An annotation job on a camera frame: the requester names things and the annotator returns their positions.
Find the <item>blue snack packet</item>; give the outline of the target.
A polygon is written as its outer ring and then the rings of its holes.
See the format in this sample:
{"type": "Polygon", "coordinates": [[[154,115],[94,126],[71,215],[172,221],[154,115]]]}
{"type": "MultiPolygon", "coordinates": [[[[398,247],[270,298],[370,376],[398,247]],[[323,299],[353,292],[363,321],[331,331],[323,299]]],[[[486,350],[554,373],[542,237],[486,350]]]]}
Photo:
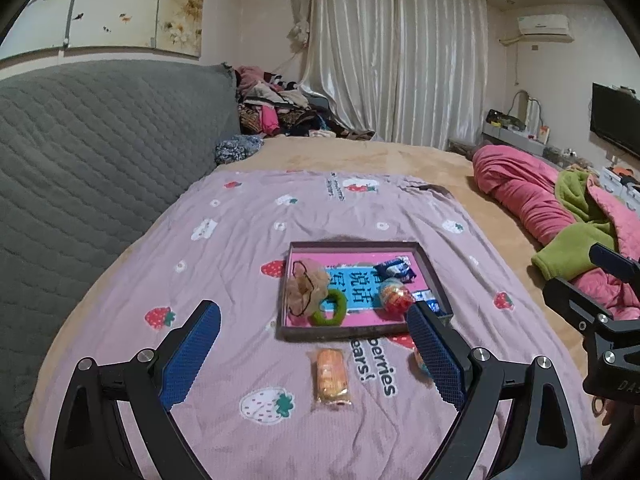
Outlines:
{"type": "Polygon", "coordinates": [[[431,289],[416,290],[412,296],[415,302],[425,302],[434,314],[442,315],[442,308],[431,289]]]}

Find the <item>green fuzzy scrunchie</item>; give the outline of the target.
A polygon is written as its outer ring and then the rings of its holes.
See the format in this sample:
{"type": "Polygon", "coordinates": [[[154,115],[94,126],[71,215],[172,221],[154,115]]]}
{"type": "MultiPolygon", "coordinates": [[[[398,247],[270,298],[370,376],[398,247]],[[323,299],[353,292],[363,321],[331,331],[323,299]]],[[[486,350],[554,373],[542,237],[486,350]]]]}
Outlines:
{"type": "Polygon", "coordinates": [[[347,315],[347,297],[339,289],[330,288],[318,311],[309,317],[312,326],[341,326],[347,315]]]}

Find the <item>green fleece garment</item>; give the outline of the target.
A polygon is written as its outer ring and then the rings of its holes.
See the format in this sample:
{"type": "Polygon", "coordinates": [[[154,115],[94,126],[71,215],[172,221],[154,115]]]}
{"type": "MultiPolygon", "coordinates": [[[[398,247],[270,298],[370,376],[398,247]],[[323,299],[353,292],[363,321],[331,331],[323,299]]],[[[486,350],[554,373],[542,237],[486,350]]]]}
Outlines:
{"type": "Polygon", "coordinates": [[[532,258],[546,281],[552,278],[571,281],[594,269],[596,265],[589,255],[594,244],[617,248],[615,226],[591,196],[589,183],[594,181],[588,171],[569,169],[559,173],[554,196],[573,222],[560,229],[532,258]]]}

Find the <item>pink quilt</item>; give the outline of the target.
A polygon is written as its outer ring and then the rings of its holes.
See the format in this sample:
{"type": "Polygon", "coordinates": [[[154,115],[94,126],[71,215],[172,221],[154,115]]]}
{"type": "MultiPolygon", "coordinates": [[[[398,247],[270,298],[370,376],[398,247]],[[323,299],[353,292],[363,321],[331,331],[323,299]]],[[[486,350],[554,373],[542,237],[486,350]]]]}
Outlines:
{"type": "MultiPolygon", "coordinates": [[[[505,145],[478,148],[472,163],[477,187],[517,216],[542,248],[560,229],[573,222],[554,196],[561,171],[505,145]]],[[[593,181],[588,184],[589,192],[615,226],[617,248],[611,250],[638,260],[638,216],[606,192],[594,175],[593,181]]],[[[595,267],[569,282],[609,310],[614,318],[636,320],[639,317],[639,298],[632,287],[602,269],[595,267]]]]}

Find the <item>black television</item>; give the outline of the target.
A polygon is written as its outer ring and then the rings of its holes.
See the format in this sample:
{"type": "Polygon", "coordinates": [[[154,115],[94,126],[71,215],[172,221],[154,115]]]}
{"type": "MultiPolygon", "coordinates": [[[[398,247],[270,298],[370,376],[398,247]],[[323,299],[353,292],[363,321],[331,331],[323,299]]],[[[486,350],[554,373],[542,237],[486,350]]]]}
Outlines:
{"type": "Polygon", "coordinates": [[[635,158],[640,155],[640,102],[630,93],[592,84],[590,131],[635,158]]]}

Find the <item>cluttered side desk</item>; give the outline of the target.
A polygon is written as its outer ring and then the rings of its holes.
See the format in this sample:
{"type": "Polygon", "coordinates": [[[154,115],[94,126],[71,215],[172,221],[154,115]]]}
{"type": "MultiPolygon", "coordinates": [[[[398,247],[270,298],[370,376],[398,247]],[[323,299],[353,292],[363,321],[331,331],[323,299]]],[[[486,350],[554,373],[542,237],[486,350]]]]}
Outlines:
{"type": "Polygon", "coordinates": [[[616,165],[614,159],[604,166],[598,167],[594,162],[580,157],[575,151],[567,148],[560,151],[549,144],[550,130],[543,125],[540,103],[531,99],[526,91],[519,91],[514,102],[520,97],[526,99],[524,106],[526,121],[500,110],[491,108],[486,115],[482,129],[484,140],[493,144],[506,144],[529,155],[543,159],[556,169],[579,167],[593,170],[600,179],[606,192],[619,198],[623,204],[635,214],[639,214],[639,171],[630,167],[616,165]]]}

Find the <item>orange wrapped biscuit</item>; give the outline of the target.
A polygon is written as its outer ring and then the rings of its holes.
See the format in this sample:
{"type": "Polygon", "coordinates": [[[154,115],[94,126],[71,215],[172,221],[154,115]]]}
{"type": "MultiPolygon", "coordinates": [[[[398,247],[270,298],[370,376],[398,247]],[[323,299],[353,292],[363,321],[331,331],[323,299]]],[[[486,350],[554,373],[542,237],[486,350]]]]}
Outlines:
{"type": "Polygon", "coordinates": [[[340,408],[352,404],[344,352],[335,348],[319,348],[309,357],[314,386],[312,407],[340,408]]]}

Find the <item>small blue candy packet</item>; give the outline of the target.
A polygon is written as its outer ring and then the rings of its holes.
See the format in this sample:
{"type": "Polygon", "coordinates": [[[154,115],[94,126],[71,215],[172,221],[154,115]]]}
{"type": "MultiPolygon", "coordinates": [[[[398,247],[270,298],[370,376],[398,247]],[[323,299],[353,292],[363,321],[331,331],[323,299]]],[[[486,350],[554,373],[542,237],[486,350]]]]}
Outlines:
{"type": "Polygon", "coordinates": [[[397,256],[393,259],[378,263],[373,269],[382,281],[396,280],[402,284],[408,284],[416,279],[416,272],[413,271],[411,261],[406,256],[397,256]]]}

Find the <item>pink and blue book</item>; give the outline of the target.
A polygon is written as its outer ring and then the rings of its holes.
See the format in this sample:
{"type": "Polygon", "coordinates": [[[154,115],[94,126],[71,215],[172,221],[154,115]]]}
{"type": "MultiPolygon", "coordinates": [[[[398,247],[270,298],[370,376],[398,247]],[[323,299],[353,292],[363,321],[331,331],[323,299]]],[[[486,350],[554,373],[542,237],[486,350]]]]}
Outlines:
{"type": "Polygon", "coordinates": [[[411,250],[402,252],[293,252],[288,257],[286,274],[291,275],[294,260],[308,258],[316,260],[326,268],[330,276],[329,288],[339,289],[347,297],[347,315],[342,327],[356,327],[365,325],[388,325],[402,322],[403,318],[388,318],[381,307],[378,290],[382,280],[373,267],[397,256],[406,256],[411,261],[411,267],[416,272],[416,279],[407,284],[412,292],[422,289],[432,289],[427,274],[420,267],[418,257],[411,250]]]}

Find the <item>white air conditioner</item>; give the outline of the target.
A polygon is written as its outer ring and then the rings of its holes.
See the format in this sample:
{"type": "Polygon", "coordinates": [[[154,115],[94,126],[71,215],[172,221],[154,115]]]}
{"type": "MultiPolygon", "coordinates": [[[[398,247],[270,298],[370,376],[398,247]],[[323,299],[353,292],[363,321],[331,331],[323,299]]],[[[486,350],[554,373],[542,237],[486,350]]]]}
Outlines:
{"type": "Polygon", "coordinates": [[[518,17],[518,36],[500,39],[507,47],[521,41],[560,42],[574,41],[570,19],[564,14],[524,15],[518,17]]]}

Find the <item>grey shallow box tray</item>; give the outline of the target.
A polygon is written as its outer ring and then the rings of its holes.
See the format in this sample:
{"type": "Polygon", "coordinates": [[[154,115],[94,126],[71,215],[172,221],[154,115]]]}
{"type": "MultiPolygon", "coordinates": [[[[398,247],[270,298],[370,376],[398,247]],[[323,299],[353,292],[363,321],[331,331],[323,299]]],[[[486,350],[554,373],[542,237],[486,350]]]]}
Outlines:
{"type": "Polygon", "coordinates": [[[416,302],[423,301],[447,324],[454,316],[449,299],[426,251],[417,242],[373,240],[325,240],[294,242],[288,250],[282,280],[300,275],[309,280],[309,268],[326,271],[329,289],[346,297],[344,320],[337,326],[317,326],[303,312],[295,315],[281,300],[277,336],[297,342],[395,336],[408,332],[405,317],[383,307],[381,266],[394,260],[414,273],[407,284],[416,302]]]}

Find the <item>grey quilted headboard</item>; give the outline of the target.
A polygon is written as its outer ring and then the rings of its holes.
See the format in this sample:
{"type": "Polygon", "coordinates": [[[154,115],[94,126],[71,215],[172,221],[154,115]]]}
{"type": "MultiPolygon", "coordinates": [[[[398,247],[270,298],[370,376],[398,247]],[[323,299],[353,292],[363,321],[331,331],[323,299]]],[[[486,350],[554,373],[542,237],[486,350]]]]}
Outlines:
{"type": "Polygon", "coordinates": [[[2,81],[1,440],[22,462],[67,315],[238,129],[227,64],[107,60],[2,81]]]}

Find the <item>white striped curtain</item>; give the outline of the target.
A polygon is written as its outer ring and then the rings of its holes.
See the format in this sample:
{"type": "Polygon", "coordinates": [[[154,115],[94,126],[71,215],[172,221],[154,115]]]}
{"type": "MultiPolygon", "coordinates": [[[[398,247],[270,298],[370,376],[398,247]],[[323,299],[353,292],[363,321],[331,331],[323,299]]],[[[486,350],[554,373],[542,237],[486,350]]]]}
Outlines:
{"type": "Polygon", "coordinates": [[[300,83],[347,129],[443,150],[480,134],[487,0],[292,0],[300,83]]]}

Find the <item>blue patterned cloth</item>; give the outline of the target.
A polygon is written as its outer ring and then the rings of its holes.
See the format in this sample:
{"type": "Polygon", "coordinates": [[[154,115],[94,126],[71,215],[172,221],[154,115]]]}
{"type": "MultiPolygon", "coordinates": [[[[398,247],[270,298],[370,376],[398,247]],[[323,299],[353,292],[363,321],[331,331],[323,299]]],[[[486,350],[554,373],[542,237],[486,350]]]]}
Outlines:
{"type": "Polygon", "coordinates": [[[217,165],[240,162],[258,153],[263,146],[264,140],[259,134],[238,134],[216,144],[215,162],[217,165]]]}

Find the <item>flower wall painting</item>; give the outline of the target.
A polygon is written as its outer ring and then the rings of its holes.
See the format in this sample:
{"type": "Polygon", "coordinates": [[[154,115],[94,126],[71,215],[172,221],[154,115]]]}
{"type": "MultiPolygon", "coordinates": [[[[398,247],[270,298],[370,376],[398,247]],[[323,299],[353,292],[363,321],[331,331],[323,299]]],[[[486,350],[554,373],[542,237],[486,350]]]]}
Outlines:
{"type": "Polygon", "coordinates": [[[29,0],[1,57],[51,49],[134,48],[201,55],[204,0],[29,0]]]}

